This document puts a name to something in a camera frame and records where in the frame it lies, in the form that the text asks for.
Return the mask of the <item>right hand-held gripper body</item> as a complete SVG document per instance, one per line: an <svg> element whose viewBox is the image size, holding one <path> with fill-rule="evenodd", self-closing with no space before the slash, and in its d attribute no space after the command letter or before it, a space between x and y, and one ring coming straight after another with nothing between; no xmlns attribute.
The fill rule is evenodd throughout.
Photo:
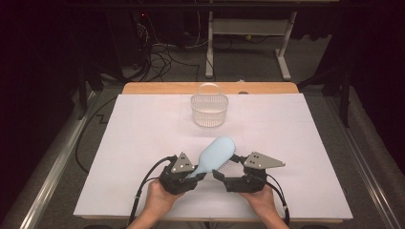
<svg viewBox="0 0 405 229"><path fill-rule="evenodd" d="M284 167L285 162L276 158L252 152L244 156L244 174L241 177L226 177L224 183L227 192L255 193L261 191L266 184L266 169Z"/></svg>

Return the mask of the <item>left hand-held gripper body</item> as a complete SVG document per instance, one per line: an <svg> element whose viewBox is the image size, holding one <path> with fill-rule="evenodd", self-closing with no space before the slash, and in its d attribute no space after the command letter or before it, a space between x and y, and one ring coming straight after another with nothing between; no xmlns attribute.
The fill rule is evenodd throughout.
<svg viewBox="0 0 405 229"><path fill-rule="evenodd" d="M194 190L198 183L186 181L188 176L197 169L185 153L180 153L170 159L170 164L165 166L160 173L159 181L165 191L172 195Z"/></svg>

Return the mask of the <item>light blue hairbrush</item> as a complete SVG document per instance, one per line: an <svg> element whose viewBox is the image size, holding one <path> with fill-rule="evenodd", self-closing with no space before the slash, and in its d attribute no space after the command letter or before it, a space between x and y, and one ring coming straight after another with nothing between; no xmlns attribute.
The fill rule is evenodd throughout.
<svg viewBox="0 0 405 229"><path fill-rule="evenodd" d="M200 154L199 164L188 178L220 169L236 152L234 141L227 136L217 137Z"/></svg>

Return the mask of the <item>white plastic basket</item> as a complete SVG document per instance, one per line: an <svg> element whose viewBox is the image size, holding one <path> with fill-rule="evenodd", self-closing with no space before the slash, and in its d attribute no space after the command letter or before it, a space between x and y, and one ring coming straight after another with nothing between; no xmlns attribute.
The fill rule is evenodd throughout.
<svg viewBox="0 0 405 229"><path fill-rule="evenodd" d="M192 119L204 128L216 128L224 124L228 98L215 83L202 83L190 98Z"/></svg>

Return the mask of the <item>person's right hand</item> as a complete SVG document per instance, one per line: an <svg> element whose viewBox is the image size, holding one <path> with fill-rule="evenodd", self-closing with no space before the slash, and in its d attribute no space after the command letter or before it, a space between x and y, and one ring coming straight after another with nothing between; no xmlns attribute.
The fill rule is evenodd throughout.
<svg viewBox="0 0 405 229"><path fill-rule="evenodd" d="M241 193L258 217L267 217L276 214L273 190L265 185L261 191L255 193Z"/></svg>

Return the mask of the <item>person's left hand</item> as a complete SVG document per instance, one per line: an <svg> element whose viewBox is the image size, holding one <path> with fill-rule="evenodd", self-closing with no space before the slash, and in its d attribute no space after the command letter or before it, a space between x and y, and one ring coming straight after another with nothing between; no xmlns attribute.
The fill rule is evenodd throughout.
<svg viewBox="0 0 405 229"><path fill-rule="evenodd" d="M168 193L158 180L151 181L148 185L148 193L143 212L157 219L161 219L182 196L183 193L178 195Z"/></svg>

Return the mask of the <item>white table mat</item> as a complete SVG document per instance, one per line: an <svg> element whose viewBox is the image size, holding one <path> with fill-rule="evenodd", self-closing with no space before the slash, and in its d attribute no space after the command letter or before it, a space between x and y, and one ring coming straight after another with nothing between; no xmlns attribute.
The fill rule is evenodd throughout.
<svg viewBox="0 0 405 229"><path fill-rule="evenodd" d="M352 218L302 94L232 94L228 101L224 124L202 128L187 94L119 96L75 214L128 217L143 178L160 174L157 161L186 153L196 162L215 138L228 136L239 156L259 152L283 161L269 171L287 199L278 212L293 220Z"/></svg>

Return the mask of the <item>black metal stand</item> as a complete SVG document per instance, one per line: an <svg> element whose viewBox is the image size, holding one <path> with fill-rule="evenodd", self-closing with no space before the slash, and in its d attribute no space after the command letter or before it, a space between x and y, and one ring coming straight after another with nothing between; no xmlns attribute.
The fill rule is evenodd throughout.
<svg viewBox="0 0 405 229"><path fill-rule="evenodd" d="M337 65L316 73L314 76L297 84L298 90L305 89L309 85L323 84L321 93L323 96L339 95L339 117L346 128L349 128L349 105L350 105L350 68L345 65Z"/></svg>
<svg viewBox="0 0 405 229"><path fill-rule="evenodd" d="M93 91L100 92L103 90L101 82L101 74L96 66L84 60L78 61L78 101L79 101L79 115L78 120L81 120L87 112L87 86L90 86Z"/></svg>

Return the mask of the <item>aluminium floor rail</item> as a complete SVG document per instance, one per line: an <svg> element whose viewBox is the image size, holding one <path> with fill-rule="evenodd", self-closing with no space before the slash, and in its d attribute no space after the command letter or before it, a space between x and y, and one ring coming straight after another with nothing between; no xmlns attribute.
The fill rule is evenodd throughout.
<svg viewBox="0 0 405 229"><path fill-rule="evenodd" d="M340 117L339 108L336 105L335 100L332 97L326 97L326 101L350 146L356 170L362 177L369 196L373 201L373 205L383 220L385 227L387 229L405 229L405 227L400 225L398 217L394 213L394 209L391 207L383 189L378 184L377 179L375 178L371 167L367 163L366 158L363 156L363 152L356 143L350 128L343 124Z"/></svg>
<svg viewBox="0 0 405 229"><path fill-rule="evenodd" d="M89 97L86 99L88 105L83 116L81 118L74 117L71 121L71 129L68 131L63 145L58 151L57 157L55 158L49 173L47 173L46 178L37 192L37 195L32 202L32 206L24 217L19 229L35 229L41 220L50 200L52 199L59 180L62 178L75 145L78 142L79 135L84 130L84 126L89 120L90 111L94 108L98 99L99 93L90 92Z"/></svg>

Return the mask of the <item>white metal desk frame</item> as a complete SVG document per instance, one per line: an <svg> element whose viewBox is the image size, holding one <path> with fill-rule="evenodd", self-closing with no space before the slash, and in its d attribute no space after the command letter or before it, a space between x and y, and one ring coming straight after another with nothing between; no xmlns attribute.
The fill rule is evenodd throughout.
<svg viewBox="0 0 405 229"><path fill-rule="evenodd" d="M285 81L291 80L288 65L285 59L285 52L288 41L294 27L297 12L293 11L289 19L263 20L263 19L220 19L214 18L211 11L208 16L207 52L205 58L205 76L214 76L214 51L213 35L259 35L259 36L282 36L283 43L279 49L274 51L278 61L279 69Z"/></svg>

